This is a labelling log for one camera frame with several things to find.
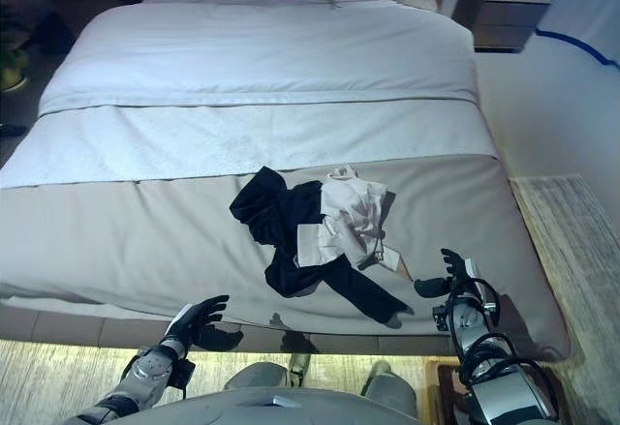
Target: robot forearm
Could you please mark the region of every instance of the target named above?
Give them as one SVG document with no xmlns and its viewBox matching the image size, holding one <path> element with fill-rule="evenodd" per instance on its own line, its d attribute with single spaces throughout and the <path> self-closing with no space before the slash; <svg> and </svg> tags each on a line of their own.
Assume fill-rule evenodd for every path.
<svg viewBox="0 0 620 425">
<path fill-rule="evenodd" d="M 63 425 L 99 425 L 152 408 L 167 386 L 185 390 L 195 365 L 185 359 L 202 328 L 222 318 L 227 295 L 185 306 L 174 318 L 164 339 L 154 347 L 140 350 L 130 361 L 118 385 L 92 408 L 72 417 Z"/>
<path fill-rule="evenodd" d="M 152 408 L 162 398 L 176 363 L 184 355 L 183 344 L 175 340 L 164 340 L 151 349 L 139 351 L 124 378 L 110 393 L 64 425 L 103 424 Z"/>
</svg>

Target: black cable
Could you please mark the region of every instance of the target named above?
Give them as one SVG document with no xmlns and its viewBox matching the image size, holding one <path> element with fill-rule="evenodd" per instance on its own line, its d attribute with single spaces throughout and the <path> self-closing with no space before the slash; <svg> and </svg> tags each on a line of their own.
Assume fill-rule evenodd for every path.
<svg viewBox="0 0 620 425">
<path fill-rule="evenodd" d="M 458 360 L 462 361 L 463 357 L 464 357 L 464 352 L 463 352 L 463 348 L 460 346 L 460 344 L 458 343 L 458 340 L 456 339 L 456 330 L 454 329 L 454 298 L 456 297 L 456 294 L 461 291 L 461 287 L 464 287 L 465 284 L 468 283 L 480 283 L 481 285 L 484 285 L 485 288 L 489 289 L 491 291 L 491 294 L 493 295 L 493 301 L 495 302 L 495 314 L 491 315 L 491 321 L 493 321 L 493 326 L 497 326 L 497 324 L 499 323 L 499 319 L 500 319 L 500 310 L 501 310 L 501 306 L 500 306 L 500 298 L 497 295 L 497 291 L 495 290 L 494 287 L 492 287 L 486 280 L 483 280 L 482 278 L 468 278 L 466 280 L 461 280 L 460 282 L 458 282 L 454 288 L 452 288 L 452 290 L 449 292 L 449 296 L 448 296 L 448 310 L 449 310 L 449 333 L 452 337 L 452 343 L 454 344 L 454 347 L 456 348 L 456 355 L 458 356 Z"/>
<path fill-rule="evenodd" d="M 491 351 L 489 345 L 483 344 L 490 338 L 501 339 L 506 343 L 511 352 L 507 353 L 499 347 L 497 348 L 499 350 Z M 495 357 L 487 357 L 487 354 L 496 355 Z M 459 368 L 459 380 L 461 381 L 461 383 L 467 385 L 471 381 L 471 375 L 484 360 L 490 360 L 491 358 L 506 358 L 509 355 L 516 356 L 516 349 L 514 348 L 514 345 L 512 344 L 512 341 L 508 336 L 506 336 L 504 333 L 497 332 L 485 333 L 479 338 L 477 338 L 477 340 L 472 343 L 472 345 L 470 345 L 470 347 L 467 349 L 467 352 L 465 352 L 463 360 L 461 361 L 461 366 Z"/>
<path fill-rule="evenodd" d="M 501 339 L 504 343 L 506 343 L 506 345 L 508 346 L 508 349 L 511 350 L 511 354 L 516 355 L 516 349 L 514 348 L 514 345 L 512 344 L 511 339 L 508 336 L 506 336 L 504 333 L 499 333 L 499 332 L 484 333 L 474 343 L 472 343 L 469 349 L 467 349 L 467 353 L 471 352 L 473 349 L 477 349 L 478 346 L 480 346 L 484 341 L 488 340 L 489 338 Z"/>
<path fill-rule="evenodd" d="M 470 386 L 472 383 L 472 376 L 482 362 L 500 359 L 506 359 L 511 355 L 497 345 L 484 344 L 476 352 L 469 355 L 469 351 L 465 354 L 465 358 L 458 369 L 458 379 L 465 386 Z"/>
<path fill-rule="evenodd" d="M 544 371 L 543 367 L 541 367 L 539 364 L 534 362 L 532 359 L 528 359 L 527 357 L 515 356 L 515 357 L 509 357 L 508 359 L 500 360 L 497 364 L 495 364 L 493 367 L 488 369 L 488 371 L 486 371 L 484 374 L 482 374 L 477 379 L 475 379 L 473 381 L 473 384 L 482 383 L 484 381 L 495 379 L 500 375 L 500 373 L 503 370 L 509 368 L 512 365 L 521 365 L 521 364 L 529 365 L 530 367 L 532 367 L 534 370 L 536 370 L 540 374 L 542 381 L 544 382 L 544 387 L 546 389 L 546 392 L 549 395 L 549 401 L 551 401 L 551 405 L 553 406 L 554 411 L 555 411 L 555 415 L 550 417 L 550 420 L 558 421 L 560 419 L 560 407 L 559 407 L 558 397 L 555 391 L 555 387 L 553 386 L 553 383 L 551 382 L 549 375 L 547 374 L 547 372 Z"/>
</svg>

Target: nightstand drawer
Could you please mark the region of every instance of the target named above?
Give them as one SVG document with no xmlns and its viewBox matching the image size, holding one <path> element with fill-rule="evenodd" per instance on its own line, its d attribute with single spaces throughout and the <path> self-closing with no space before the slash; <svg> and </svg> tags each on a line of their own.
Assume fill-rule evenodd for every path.
<svg viewBox="0 0 620 425">
<path fill-rule="evenodd" d="M 475 47 L 515 50 L 525 46 L 533 31 L 533 27 L 504 25 L 476 25 L 472 30 Z"/>
<path fill-rule="evenodd" d="M 546 8 L 546 4 L 484 2 L 480 7 L 476 24 L 536 26 Z"/>
</svg>

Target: black glove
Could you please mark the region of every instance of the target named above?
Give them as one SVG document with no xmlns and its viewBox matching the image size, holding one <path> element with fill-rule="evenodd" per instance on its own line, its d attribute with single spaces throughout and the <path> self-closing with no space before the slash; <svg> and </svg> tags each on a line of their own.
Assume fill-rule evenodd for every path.
<svg viewBox="0 0 620 425">
<path fill-rule="evenodd" d="M 206 331 L 205 328 L 211 322 L 222 319 L 222 314 L 216 313 L 226 309 L 226 302 L 228 300 L 229 296 L 227 294 L 223 294 L 221 296 L 206 299 L 200 304 L 195 304 L 190 307 L 179 320 L 175 321 L 169 327 L 168 332 L 162 341 L 176 340 L 184 346 L 186 353 L 193 344 L 201 347 L 207 345 L 208 331 Z"/>
<path fill-rule="evenodd" d="M 421 297 L 445 296 L 450 293 L 454 285 L 461 280 L 469 278 L 465 268 L 465 260 L 459 254 L 446 248 L 442 248 L 441 252 L 444 256 L 444 262 L 447 264 L 446 270 L 452 276 L 447 278 L 431 278 L 430 280 L 415 280 L 414 288 Z"/>
<path fill-rule="evenodd" d="M 444 255 L 444 262 L 448 264 L 446 270 L 448 270 L 450 275 L 454 276 L 456 282 L 469 278 L 467 275 L 467 270 L 465 269 L 465 260 L 463 260 L 459 254 L 455 251 L 444 248 L 441 249 L 441 252 Z"/>
</svg>

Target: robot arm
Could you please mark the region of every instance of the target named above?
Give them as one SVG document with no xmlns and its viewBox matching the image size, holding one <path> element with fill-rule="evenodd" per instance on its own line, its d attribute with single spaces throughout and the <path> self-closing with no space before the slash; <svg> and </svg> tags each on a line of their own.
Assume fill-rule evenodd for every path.
<svg viewBox="0 0 620 425">
<path fill-rule="evenodd" d="M 192 344 L 204 345 L 205 328 L 222 319 L 227 295 L 185 306 L 170 324 L 164 338 L 150 349 L 141 349 L 129 362 L 121 381 L 97 405 L 64 422 L 64 425 L 99 425 L 159 402 L 168 386 L 185 391 L 195 365 L 185 357 Z"/>
<path fill-rule="evenodd" d="M 465 261 L 448 249 L 441 251 L 451 276 L 416 280 L 415 288 L 423 297 L 449 296 L 446 304 L 433 308 L 433 317 L 437 328 L 449 331 L 452 337 L 460 362 L 459 379 L 468 389 L 466 400 L 472 423 L 557 421 L 557 398 L 546 373 L 532 360 L 519 357 L 505 334 L 491 329 L 500 318 L 495 289 L 485 280 L 474 278 L 469 259 Z M 485 300 L 482 287 L 492 294 L 492 302 Z M 541 374 L 553 411 L 549 411 L 539 389 L 521 369 L 523 364 Z"/>
</svg>

